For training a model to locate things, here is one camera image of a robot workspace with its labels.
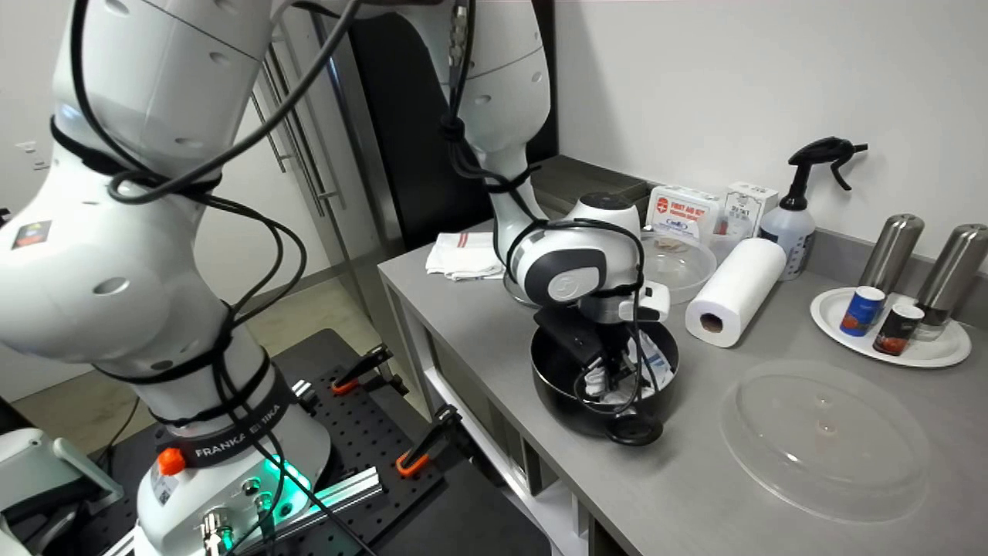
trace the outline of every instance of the white spray bottle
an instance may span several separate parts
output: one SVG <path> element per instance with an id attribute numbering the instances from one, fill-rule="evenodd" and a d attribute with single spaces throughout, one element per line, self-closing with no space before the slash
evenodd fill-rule
<path id="1" fill-rule="evenodd" d="M 774 241 L 784 252 L 784 276 L 795 276 L 806 269 L 814 222 L 806 213 L 806 182 L 814 163 L 831 163 L 832 180 L 844 193 L 851 185 L 839 175 L 839 167 L 854 157 L 854 153 L 868 153 L 868 145 L 851 145 L 849 139 L 817 139 L 799 149 L 790 163 L 795 167 L 790 193 L 779 200 L 774 210 L 763 218 L 760 237 Z"/>

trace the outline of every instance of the plate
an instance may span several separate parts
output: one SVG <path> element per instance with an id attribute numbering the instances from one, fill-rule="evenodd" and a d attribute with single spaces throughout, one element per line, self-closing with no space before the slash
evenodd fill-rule
<path id="1" fill-rule="evenodd" d="M 929 490 L 923 428 L 879 386 L 817 363 L 742 380 L 721 432 L 763 489 L 814 517 L 890 522 Z"/>
<path id="2" fill-rule="evenodd" d="M 969 356 L 969 336 L 967 331 L 952 321 L 938 339 L 910 339 L 902 356 L 875 352 L 875 336 L 886 321 L 886 312 L 875 318 L 871 331 L 865 336 L 849 336 L 839 331 L 839 318 L 847 312 L 847 302 L 854 297 L 854 289 L 836 289 L 825 290 L 809 302 L 812 321 L 839 347 L 877 358 L 897 368 L 952 368 L 959 366 Z"/>

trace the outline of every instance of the white box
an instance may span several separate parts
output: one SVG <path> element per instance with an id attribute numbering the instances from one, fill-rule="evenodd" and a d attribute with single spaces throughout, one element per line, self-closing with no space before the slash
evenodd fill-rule
<path id="1" fill-rule="evenodd" d="M 763 218 L 779 205 L 779 193 L 765 185 L 735 182 L 721 195 L 721 208 L 714 234 L 742 241 L 757 237 Z"/>
<path id="2" fill-rule="evenodd" d="M 714 237 L 719 205 L 721 195 L 694 185 L 650 182 L 646 222 L 659 234 L 707 244 Z"/>

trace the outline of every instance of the blue cup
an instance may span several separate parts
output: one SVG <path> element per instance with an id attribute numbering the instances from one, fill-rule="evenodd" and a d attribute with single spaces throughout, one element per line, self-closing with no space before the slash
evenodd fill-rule
<path id="1" fill-rule="evenodd" d="M 865 336 L 875 318 L 883 312 L 886 295 L 877 289 L 858 289 L 851 302 L 839 318 L 839 331 L 849 336 Z"/>

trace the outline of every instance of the green light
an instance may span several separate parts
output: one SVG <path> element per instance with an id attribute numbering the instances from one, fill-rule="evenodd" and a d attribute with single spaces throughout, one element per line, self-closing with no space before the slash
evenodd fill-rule
<path id="1" fill-rule="evenodd" d="M 261 472 L 268 476 L 268 486 L 276 489 L 277 476 L 281 476 L 281 467 L 265 461 Z M 286 476 L 284 476 L 281 502 L 271 502 L 271 507 L 276 507 L 271 525 L 276 530 L 309 505 L 309 499 L 303 490 L 303 489 L 309 489 L 309 480 L 293 465 L 284 465 L 284 472 Z"/>
<path id="2" fill-rule="evenodd" d="M 233 531 L 222 530 L 219 531 L 219 544 L 222 544 L 224 553 L 233 549 L 233 544 L 239 544 Z"/>

